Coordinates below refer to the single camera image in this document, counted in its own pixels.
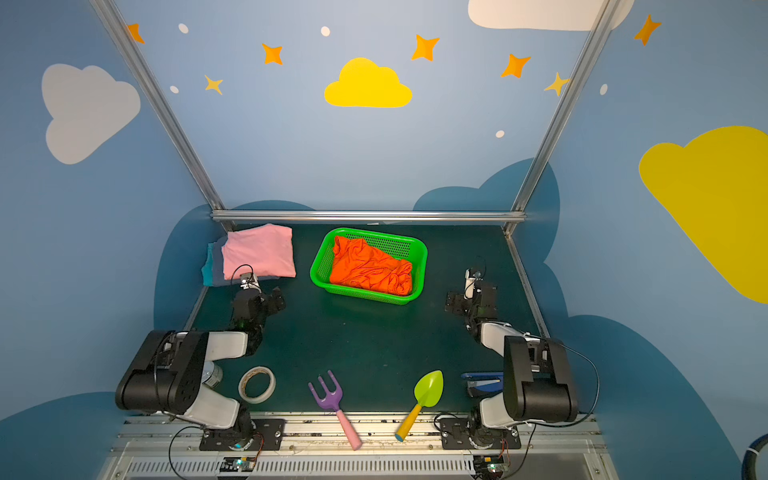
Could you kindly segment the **green plastic basket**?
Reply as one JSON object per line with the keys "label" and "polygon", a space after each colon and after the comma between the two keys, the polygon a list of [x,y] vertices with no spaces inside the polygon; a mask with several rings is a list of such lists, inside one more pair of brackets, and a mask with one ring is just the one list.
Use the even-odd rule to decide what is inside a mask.
{"label": "green plastic basket", "polygon": [[[333,247],[336,236],[348,239],[365,239],[370,246],[380,249],[396,259],[408,260],[413,266],[412,293],[407,296],[396,296],[331,284],[330,274],[334,258]],[[418,298],[423,291],[427,257],[427,247],[422,241],[416,238],[359,230],[349,227],[337,228],[329,232],[323,239],[310,269],[310,278],[316,286],[332,294],[395,305],[405,305]]]}

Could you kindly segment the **orange t shirt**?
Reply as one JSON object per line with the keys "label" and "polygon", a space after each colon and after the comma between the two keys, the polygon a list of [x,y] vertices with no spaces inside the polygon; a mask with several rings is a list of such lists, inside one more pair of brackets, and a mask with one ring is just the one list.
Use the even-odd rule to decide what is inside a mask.
{"label": "orange t shirt", "polygon": [[365,239],[336,236],[330,283],[377,293],[407,296],[413,291],[413,266],[370,246]]}

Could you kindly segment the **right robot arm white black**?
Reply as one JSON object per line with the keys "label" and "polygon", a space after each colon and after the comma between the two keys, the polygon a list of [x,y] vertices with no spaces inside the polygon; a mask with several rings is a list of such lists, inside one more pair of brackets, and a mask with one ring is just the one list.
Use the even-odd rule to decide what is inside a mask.
{"label": "right robot arm white black", "polygon": [[465,271],[461,291],[446,297],[445,310],[462,317],[475,341],[502,358],[498,373],[462,376],[469,395],[480,400],[469,427],[478,431],[528,422],[553,427],[574,423],[579,405],[566,346],[501,321],[496,300],[497,287],[475,269]]}

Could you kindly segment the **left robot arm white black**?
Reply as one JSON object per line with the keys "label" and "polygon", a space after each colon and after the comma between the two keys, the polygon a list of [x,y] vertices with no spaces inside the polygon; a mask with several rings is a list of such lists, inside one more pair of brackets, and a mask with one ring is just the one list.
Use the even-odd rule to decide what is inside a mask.
{"label": "left robot arm white black", "polygon": [[151,331],[118,384],[117,407],[178,417],[241,442],[251,439],[254,427],[247,407],[205,385],[204,367],[254,354],[263,341],[267,318],[285,308],[278,287],[264,293],[257,280],[242,280],[229,329]]}

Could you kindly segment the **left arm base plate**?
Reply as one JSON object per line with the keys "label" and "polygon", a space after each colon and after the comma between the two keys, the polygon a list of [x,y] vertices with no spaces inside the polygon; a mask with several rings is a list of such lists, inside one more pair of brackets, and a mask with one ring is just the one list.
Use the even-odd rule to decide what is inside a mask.
{"label": "left arm base plate", "polygon": [[237,433],[233,429],[205,430],[199,444],[200,451],[257,452],[277,451],[281,447],[286,420],[283,418],[255,418],[252,432]]}

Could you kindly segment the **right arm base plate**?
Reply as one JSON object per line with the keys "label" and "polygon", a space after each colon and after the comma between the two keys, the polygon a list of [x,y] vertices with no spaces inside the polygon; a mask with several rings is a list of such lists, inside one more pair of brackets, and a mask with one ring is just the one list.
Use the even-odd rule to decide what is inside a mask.
{"label": "right arm base plate", "polygon": [[490,429],[473,424],[468,417],[441,416],[434,424],[444,450],[518,450],[522,443],[517,430]]}

